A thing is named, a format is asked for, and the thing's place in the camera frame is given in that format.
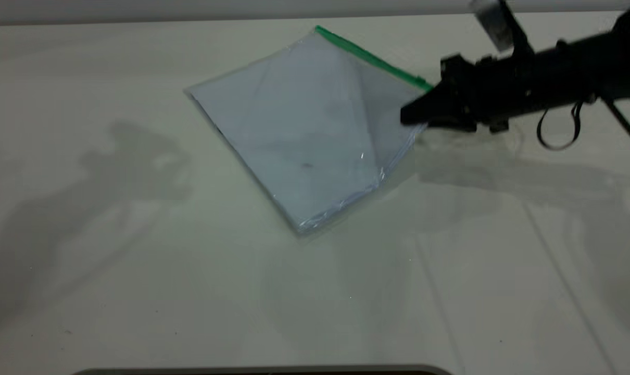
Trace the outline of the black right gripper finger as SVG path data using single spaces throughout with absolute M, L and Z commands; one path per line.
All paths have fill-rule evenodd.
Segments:
M 403 126 L 444 123 L 451 120 L 451 95 L 446 83 L 439 83 L 429 92 L 405 104 L 400 110 Z
M 437 130 L 456 131 L 461 133 L 475 133 L 477 123 L 475 122 L 428 122 L 427 128 Z

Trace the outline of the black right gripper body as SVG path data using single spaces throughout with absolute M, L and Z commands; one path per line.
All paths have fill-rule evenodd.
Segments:
M 491 133 L 509 128 L 512 117 L 542 110 L 534 95 L 538 55 L 496 59 L 491 55 L 471 62 L 452 55 L 440 62 L 441 81 L 451 95 L 451 120 L 475 122 Z

